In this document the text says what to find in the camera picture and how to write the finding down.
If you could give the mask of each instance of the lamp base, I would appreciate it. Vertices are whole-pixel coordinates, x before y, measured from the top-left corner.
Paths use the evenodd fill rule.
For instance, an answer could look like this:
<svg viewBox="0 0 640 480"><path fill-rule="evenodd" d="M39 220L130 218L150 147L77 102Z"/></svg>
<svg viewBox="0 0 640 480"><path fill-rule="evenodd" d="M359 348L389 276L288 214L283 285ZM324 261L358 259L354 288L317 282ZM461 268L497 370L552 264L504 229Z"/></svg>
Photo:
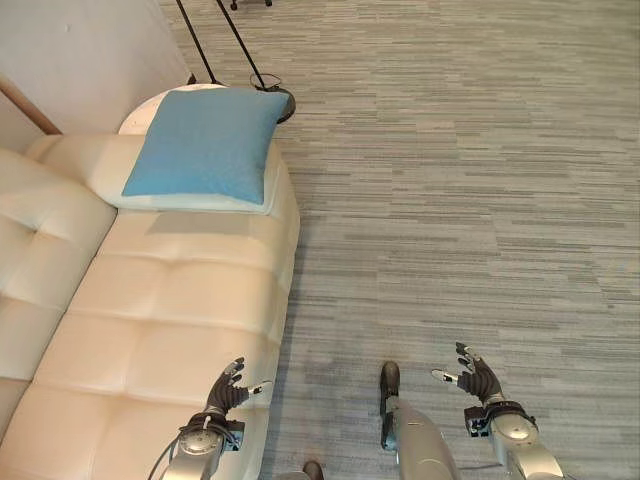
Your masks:
<svg viewBox="0 0 640 480"><path fill-rule="evenodd" d="M278 119L278 123L286 122L295 113L296 99L293 96L293 93L291 93L286 88L279 87L278 85L274 85L272 87L266 87L266 88L257 86L257 85L254 85L254 86L256 90L260 90L261 92L280 92L280 93L285 93L289 96L289 99L287 100L287 104L285 105L284 110L282 111L282 115L280 115L280 118Z"/></svg>

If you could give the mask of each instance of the blue pillow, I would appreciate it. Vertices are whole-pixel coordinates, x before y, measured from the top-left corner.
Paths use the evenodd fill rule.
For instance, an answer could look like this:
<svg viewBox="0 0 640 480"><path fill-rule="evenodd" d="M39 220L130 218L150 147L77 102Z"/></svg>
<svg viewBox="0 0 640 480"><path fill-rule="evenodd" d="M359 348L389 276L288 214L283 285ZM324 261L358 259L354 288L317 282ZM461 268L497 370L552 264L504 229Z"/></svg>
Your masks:
<svg viewBox="0 0 640 480"><path fill-rule="evenodd" d="M264 169L287 95L172 91L158 107L123 196L217 193L264 202Z"/></svg>

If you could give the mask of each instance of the white round table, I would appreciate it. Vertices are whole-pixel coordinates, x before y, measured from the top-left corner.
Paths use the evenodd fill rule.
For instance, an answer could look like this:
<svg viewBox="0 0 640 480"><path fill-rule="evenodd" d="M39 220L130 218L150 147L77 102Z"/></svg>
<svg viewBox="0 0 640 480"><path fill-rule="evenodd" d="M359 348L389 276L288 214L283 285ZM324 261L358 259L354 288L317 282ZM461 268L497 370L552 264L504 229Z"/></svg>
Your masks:
<svg viewBox="0 0 640 480"><path fill-rule="evenodd" d="M120 135L145 135L153 117L156 116L160 102L167 95L167 93L173 90L190 91L190 90L204 90L207 88L227 88L223 85L214 85L211 83L194 83L193 85L184 85L182 87L172 88L165 92L159 93L155 97L143 102L138 108L131 112L127 118L124 119L118 133Z"/></svg>

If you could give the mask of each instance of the robotic arm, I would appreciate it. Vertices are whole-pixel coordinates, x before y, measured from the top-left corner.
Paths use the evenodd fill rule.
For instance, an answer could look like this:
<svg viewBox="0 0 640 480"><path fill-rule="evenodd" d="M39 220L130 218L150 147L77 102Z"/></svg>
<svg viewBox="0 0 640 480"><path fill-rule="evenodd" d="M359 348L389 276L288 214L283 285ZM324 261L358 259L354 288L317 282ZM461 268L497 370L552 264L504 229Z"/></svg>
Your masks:
<svg viewBox="0 0 640 480"><path fill-rule="evenodd" d="M465 410L467 430L472 437L489 437L498 461L515 480L558 480L565 478L555 457L540 442L534 417L517 402L508 401L493 370L471 347L456 343L458 361L469 371L454 375L443 370L431 374L478 397L482 407Z"/></svg>
<svg viewBox="0 0 640 480"><path fill-rule="evenodd" d="M235 384L242 378L239 374L242 369L244 358L234 360L224 369L209 392L204 410L193 415L180 428L178 436L153 467L149 480L167 453L169 466L160 477L162 480L209 480L218 469L223 452L240 449L244 423L227 420L227 413L249 396L261 393L271 383L265 381L253 387L236 387Z"/></svg>

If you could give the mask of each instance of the wall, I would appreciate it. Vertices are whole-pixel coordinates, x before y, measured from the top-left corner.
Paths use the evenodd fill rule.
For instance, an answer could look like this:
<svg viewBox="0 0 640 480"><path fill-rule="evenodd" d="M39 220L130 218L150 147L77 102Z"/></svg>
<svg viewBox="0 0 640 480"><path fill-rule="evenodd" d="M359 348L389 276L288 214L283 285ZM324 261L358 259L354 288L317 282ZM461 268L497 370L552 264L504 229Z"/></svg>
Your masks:
<svg viewBox="0 0 640 480"><path fill-rule="evenodd" d="M42 131L0 93L0 147L23 152L42 135Z"/></svg>
<svg viewBox="0 0 640 480"><path fill-rule="evenodd" d="M0 0L0 72L64 133L117 131L189 77L155 0Z"/></svg>

